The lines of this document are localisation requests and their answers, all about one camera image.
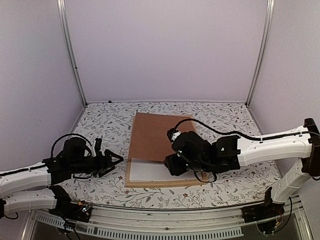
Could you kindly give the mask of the brown backing board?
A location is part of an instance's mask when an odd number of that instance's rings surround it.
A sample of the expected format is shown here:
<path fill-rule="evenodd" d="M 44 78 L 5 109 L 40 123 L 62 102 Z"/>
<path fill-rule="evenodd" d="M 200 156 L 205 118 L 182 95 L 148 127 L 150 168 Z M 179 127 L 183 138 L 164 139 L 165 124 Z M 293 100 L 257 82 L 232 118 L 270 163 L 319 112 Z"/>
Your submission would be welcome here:
<path fill-rule="evenodd" d="M 191 118 L 191 115 L 136 113 L 131 128 L 128 158 L 164 162 L 166 156 L 174 153 L 167 131 L 179 121 Z"/>

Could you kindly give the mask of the wooden picture frame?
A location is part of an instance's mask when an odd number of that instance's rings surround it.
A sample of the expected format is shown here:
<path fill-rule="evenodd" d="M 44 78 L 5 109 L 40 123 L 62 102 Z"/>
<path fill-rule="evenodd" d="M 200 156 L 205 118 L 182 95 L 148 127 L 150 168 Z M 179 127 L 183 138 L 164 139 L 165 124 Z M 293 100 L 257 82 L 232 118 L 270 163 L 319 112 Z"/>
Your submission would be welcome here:
<path fill-rule="evenodd" d="M 207 180 L 206 173 L 199 173 L 199 179 L 196 180 L 178 180 L 178 181 L 130 181 L 131 159 L 127 161 L 125 173 L 125 186 L 127 188 L 175 188 L 175 187 L 191 187 L 204 184 Z"/>

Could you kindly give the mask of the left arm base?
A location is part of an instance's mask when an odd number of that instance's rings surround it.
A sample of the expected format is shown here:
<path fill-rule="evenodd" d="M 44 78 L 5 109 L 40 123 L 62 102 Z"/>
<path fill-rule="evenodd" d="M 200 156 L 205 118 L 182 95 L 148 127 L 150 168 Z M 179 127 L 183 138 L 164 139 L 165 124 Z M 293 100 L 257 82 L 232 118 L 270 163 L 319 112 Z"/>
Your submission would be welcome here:
<path fill-rule="evenodd" d="M 92 215 L 92 205 L 84 200 L 74 203 L 69 200 L 57 200 L 56 206 L 48 212 L 64 220 L 88 223 Z"/>

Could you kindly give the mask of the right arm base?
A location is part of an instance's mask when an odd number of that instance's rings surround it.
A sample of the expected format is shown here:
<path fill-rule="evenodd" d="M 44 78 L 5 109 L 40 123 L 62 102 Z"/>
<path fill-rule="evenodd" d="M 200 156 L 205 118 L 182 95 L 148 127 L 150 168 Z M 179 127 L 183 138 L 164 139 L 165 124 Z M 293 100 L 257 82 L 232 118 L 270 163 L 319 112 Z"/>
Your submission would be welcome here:
<path fill-rule="evenodd" d="M 245 206 L 241 209 L 245 223 L 256 222 L 257 229 L 265 235 L 276 232 L 285 213 L 284 204 L 273 202 Z"/>

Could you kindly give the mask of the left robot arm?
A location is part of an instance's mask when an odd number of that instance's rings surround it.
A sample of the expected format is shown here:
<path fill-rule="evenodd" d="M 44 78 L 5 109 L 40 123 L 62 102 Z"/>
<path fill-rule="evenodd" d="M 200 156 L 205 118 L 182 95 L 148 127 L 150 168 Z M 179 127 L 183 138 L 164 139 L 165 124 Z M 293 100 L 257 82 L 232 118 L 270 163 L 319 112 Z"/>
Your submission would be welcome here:
<path fill-rule="evenodd" d="M 102 139 L 91 143 L 78 133 L 59 137 L 54 144 L 65 140 L 62 150 L 49 158 L 23 168 L 0 173 L 0 216 L 23 211 L 48 210 L 63 220 L 89 222 L 92 205 L 79 200 L 73 202 L 61 186 L 68 180 L 102 178 L 123 162 L 124 158 L 108 149 L 101 151 Z"/>

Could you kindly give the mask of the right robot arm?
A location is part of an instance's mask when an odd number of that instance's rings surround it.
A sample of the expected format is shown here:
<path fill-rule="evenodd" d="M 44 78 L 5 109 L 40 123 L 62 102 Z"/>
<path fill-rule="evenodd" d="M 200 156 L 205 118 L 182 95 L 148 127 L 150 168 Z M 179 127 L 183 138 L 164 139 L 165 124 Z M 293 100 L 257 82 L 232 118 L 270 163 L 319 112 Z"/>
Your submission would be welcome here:
<path fill-rule="evenodd" d="M 167 137 L 174 153 L 166 156 L 164 165 L 172 176 L 188 171 L 216 176 L 257 163 L 296 158 L 285 176 L 266 191 L 258 208 L 262 218 L 274 214 L 306 181 L 320 178 L 320 131 L 312 118 L 306 118 L 302 126 L 267 135 L 222 132 L 213 143 L 194 131 L 181 132 L 177 126 L 167 131 Z"/>

